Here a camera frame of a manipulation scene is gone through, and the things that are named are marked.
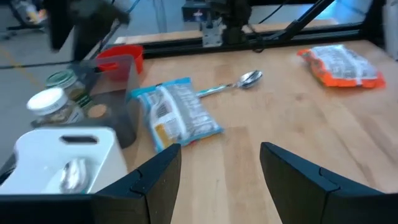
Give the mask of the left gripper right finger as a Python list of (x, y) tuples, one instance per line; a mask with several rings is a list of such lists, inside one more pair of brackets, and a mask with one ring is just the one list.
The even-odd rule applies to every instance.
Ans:
[(380, 224), (383, 194), (270, 142), (261, 144), (267, 188), (283, 224)]

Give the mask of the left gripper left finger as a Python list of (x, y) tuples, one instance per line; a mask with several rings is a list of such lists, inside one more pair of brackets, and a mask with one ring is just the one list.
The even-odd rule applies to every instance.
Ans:
[(95, 193), (95, 224), (170, 224), (181, 162), (181, 145), (173, 144)]

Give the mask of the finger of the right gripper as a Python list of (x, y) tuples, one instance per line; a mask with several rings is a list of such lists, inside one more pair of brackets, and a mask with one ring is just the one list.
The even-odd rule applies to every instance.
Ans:
[(111, 31), (113, 23), (129, 24), (129, 13), (110, 0), (73, 0), (73, 61), (83, 60)]
[(74, 26), (69, 10), (70, 0), (46, 0), (50, 46), (55, 51), (63, 47)]

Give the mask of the green-lid glass jar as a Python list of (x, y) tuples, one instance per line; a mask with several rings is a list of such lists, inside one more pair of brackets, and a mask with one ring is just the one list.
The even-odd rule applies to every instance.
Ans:
[(84, 108), (92, 102), (85, 85), (79, 81), (73, 70), (63, 70), (49, 76), (45, 81), (46, 88), (60, 87), (69, 99)]

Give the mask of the silver metal spoon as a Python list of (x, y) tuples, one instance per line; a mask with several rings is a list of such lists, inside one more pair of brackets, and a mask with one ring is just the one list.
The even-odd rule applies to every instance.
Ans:
[(85, 193), (89, 181), (87, 160), (74, 158), (67, 162), (62, 170), (59, 189), (63, 194)]
[(260, 70), (254, 70), (247, 72), (242, 75), (236, 83), (230, 83), (227, 85), (220, 85), (206, 90), (200, 90), (197, 92), (197, 97), (202, 98), (223, 90), (230, 88), (248, 89), (254, 86), (262, 77), (263, 73)]

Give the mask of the white-lid spice jar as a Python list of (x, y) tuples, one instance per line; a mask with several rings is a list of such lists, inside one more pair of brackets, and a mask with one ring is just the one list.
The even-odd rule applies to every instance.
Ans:
[(71, 124), (85, 118), (83, 110), (65, 93), (63, 88), (49, 88), (32, 96), (26, 104), (35, 116), (33, 127)]

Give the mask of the small cork-stopper glass jar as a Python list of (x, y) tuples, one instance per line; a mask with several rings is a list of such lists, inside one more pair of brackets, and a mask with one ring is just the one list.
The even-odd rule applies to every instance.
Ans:
[(89, 118), (102, 118), (107, 114), (108, 107), (104, 104), (94, 105), (87, 111), (87, 116)]

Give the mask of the red plastic bowl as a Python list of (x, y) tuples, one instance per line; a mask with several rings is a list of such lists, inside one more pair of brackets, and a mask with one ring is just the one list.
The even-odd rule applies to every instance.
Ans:
[[(119, 45), (111, 47), (101, 53), (99, 53), (96, 58), (108, 58), (121, 55), (129, 55), (134, 59), (134, 64), (136, 66), (136, 71), (138, 74), (143, 71), (143, 47), (141, 45)], [(128, 79), (127, 74), (122, 74), (117, 72), (119, 65), (116, 63), (106, 63), (101, 64), (98, 68), (102, 72), (108, 74), (108, 78), (112, 81), (126, 81)]]

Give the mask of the blue ramen packet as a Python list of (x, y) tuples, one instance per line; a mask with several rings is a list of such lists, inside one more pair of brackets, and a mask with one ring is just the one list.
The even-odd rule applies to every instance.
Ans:
[(201, 103), (189, 77), (136, 88), (129, 92), (127, 100), (141, 104), (157, 153), (173, 143), (186, 146), (223, 132)]

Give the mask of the grey translucent plastic bin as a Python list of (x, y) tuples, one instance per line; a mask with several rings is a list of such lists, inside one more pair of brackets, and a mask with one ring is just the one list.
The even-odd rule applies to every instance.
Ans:
[[(118, 64), (119, 68), (117, 72), (127, 74), (128, 79), (126, 81), (110, 80), (108, 74), (98, 68), (99, 65), (106, 63)], [(81, 108), (85, 114), (85, 118), (77, 123), (45, 125), (38, 128), (107, 127), (114, 130), (119, 145), (122, 148), (129, 147), (137, 137), (140, 111), (140, 106), (137, 102), (127, 100), (129, 92), (139, 87), (139, 78), (134, 59), (129, 55), (95, 58), (80, 63), (73, 63), (64, 70), (73, 70), (75, 72), (75, 75), (85, 85), (92, 99), (90, 104)], [(89, 118), (87, 111), (92, 106), (98, 104), (106, 105), (108, 107), (108, 114), (102, 118)]]

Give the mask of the white plastic bin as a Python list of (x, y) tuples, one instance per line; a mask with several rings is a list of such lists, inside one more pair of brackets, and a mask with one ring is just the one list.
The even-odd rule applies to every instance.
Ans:
[(0, 195), (60, 194), (65, 165), (86, 159), (88, 186), (95, 193), (127, 175), (122, 149), (111, 128), (39, 128), (15, 143), (16, 168), (0, 186)]

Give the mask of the orange ramen packet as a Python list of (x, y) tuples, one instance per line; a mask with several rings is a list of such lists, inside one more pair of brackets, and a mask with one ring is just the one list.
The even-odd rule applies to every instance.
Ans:
[(302, 49), (297, 55), (327, 87), (384, 88), (386, 85), (383, 74), (373, 64), (343, 44)]

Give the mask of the silver aluminium extrusion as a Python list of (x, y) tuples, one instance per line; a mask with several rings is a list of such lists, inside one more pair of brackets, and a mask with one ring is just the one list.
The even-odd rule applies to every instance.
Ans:
[(386, 0), (382, 21), (386, 52), (398, 61), (398, 0)]

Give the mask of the black aluminium table frame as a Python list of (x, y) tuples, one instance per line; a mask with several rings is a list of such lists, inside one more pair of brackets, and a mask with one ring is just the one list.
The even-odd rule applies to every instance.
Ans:
[(294, 45), (325, 44), (349, 40), (368, 40), (382, 44), (382, 12), (388, 0), (373, 0), (364, 21), (354, 24), (335, 26), (307, 27), (311, 21), (331, 4), (331, 0), (318, 0), (299, 19), (291, 22), (282, 30), (257, 32), (253, 26), (247, 26), (249, 32), (242, 29), (233, 31), (220, 28), (216, 24), (216, 43), (212, 44), (205, 31), (184, 31), (120, 37), (115, 44), (108, 44), (104, 49), (138, 46), (144, 58), (162, 58), (182, 55), (210, 54), (288, 47)]

